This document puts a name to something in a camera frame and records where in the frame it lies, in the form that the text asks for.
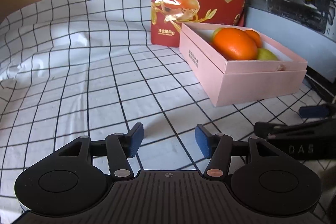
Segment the yellow lemon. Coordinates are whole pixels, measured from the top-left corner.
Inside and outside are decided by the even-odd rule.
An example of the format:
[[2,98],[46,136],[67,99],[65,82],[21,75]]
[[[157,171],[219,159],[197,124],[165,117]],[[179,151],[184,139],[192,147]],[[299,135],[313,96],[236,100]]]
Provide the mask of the yellow lemon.
[[216,30],[214,30],[213,34],[211,35],[211,41],[213,42],[215,39],[215,36],[218,34],[218,32],[220,32],[222,30],[221,27],[217,28]]

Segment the computer monitor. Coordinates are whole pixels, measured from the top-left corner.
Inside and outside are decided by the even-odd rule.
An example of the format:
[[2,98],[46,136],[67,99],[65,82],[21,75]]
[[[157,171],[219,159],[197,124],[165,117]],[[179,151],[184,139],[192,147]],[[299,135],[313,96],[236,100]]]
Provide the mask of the computer monitor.
[[306,83],[335,98],[335,0],[248,0],[245,25],[304,58]]

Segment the pink cardboard box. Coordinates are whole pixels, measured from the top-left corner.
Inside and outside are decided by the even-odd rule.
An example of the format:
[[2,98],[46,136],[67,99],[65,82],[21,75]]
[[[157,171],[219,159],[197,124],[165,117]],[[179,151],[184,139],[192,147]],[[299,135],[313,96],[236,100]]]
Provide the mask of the pink cardboard box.
[[210,44],[217,24],[182,25],[179,50],[214,106],[252,102],[295,93],[306,75],[307,61],[261,34],[276,61],[229,61]]

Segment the white checkered tablecloth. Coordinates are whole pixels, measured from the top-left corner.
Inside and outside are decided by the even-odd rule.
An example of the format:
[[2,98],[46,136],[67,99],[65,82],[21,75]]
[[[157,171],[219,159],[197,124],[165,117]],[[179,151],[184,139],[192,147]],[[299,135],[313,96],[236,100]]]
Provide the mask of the white checkered tablecloth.
[[144,139],[132,169],[204,171],[194,128],[235,140],[256,122],[302,122],[322,102],[310,87],[214,107],[178,48],[151,42],[151,0],[44,0],[1,23],[1,223],[22,213],[20,173],[88,135],[103,140],[135,123]]

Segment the large orange fruit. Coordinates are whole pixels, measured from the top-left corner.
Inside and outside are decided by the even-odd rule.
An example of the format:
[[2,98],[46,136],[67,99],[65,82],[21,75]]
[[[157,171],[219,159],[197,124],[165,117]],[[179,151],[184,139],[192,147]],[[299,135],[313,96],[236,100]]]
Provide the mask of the large orange fruit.
[[256,60],[257,47],[255,42],[238,28],[222,28],[211,41],[211,46],[227,60]]

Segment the green pear in box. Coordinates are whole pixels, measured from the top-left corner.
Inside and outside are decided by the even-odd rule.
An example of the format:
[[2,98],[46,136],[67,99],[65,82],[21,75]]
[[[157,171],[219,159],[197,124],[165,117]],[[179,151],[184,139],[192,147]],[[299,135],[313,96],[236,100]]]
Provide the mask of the green pear in box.
[[258,61],[277,61],[278,57],[266,48],[257,49],[257,58]]

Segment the mandarin orange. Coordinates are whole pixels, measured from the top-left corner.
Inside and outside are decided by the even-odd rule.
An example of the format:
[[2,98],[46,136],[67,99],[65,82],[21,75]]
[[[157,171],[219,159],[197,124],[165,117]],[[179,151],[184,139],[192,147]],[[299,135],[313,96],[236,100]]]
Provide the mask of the mandarin orange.
[[244,32],[255,42],[256,47],[258,48],[263,47],[263,42],[258,32],[251,29],[245,30]]

